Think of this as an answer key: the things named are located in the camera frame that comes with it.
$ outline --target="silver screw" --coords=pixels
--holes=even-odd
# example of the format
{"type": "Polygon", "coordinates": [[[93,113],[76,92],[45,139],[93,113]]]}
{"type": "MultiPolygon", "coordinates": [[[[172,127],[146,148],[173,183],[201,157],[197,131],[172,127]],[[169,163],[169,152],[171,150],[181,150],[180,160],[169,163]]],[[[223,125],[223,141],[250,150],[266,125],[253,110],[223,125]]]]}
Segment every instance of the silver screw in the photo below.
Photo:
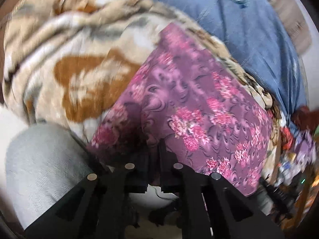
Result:
{"type": "Polygon", "coordinates": [[[132,170],[135,168],[135,164],[132,164],[132,163],[125,164],[125,168],[127,170],[132,170]]]}
{"type": "Polygon", "coordinates": [[[221,175],[218,173],[218,172],[213,172],[211,174],[211,177],[214,179],[214,180],[219,180],[221,178],[221,175]]]}
{"type": "Polygon", "coordinates": [[[174,167],[175,169],[180,170],[180,169],[183,168],[183,164],[181,164],[181,163],[175,163],[175,164],[173,165],[173,167],[174,167]]]}
{"type": "Polygon", "coordinates": [[[88,176],[87,176],[87,179],[89,180],[89,181],[94,181],[94,180],[96,180],[97,179],[97,175],[95,174],[95,173],[90,173],[88,176]]]}

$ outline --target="purple floral fabric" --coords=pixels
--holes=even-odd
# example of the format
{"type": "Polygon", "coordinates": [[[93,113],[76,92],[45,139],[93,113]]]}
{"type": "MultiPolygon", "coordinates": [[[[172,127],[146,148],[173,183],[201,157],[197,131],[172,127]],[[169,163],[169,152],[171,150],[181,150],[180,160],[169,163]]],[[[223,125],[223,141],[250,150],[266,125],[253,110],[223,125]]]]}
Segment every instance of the purple floral fabric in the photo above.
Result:
{"type": "Polygon", "coordinates": [[[219,172],[245,196],[258,185],[271,122],[240,83],[177,25],[108,112],[88,148],[102,161],[165,139],[196,172],[219,172]]]}

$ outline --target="patterned fleece blanket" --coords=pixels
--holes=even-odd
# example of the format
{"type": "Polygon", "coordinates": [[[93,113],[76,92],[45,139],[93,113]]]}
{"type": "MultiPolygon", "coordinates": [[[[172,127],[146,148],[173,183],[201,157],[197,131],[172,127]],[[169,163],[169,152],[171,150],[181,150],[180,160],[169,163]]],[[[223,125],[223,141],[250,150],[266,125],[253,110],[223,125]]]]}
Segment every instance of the patterned fleece blanket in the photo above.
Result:
{"type": "Polygon", "coordinates": [[[29,124],[54,122],[89,142],[169,23],[222,58],[259,105],[271,107],[217,38],[152,0],[21,0],[4,39],[6,106],[29,124]]]}

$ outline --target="blue fabric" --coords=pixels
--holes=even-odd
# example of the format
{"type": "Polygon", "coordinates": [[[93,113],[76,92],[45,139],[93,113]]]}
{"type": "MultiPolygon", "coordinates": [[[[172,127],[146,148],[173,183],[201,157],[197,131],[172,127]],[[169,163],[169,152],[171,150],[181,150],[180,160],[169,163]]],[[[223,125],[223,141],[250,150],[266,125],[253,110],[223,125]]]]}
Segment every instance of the blue fabric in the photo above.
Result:
{"type": "Polygon", "coordinates": [[[267,0],[159,0],[195,19],[221,39],[232,56],[278,100],[287,116],[306,95],[296,50],[267,0]]]}

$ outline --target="gray pant leg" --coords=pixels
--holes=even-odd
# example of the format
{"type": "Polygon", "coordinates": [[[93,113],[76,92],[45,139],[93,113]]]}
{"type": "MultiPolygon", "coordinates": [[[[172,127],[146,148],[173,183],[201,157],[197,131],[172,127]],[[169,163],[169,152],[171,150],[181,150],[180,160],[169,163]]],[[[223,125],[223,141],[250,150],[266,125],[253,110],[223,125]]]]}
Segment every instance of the gray pant leg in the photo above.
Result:
{"type": "Polygon", "coordinates": [[[6,159],[7,190],[24,229],[92,171],[69,131],[38,124],[19,134],[6,159]]]}

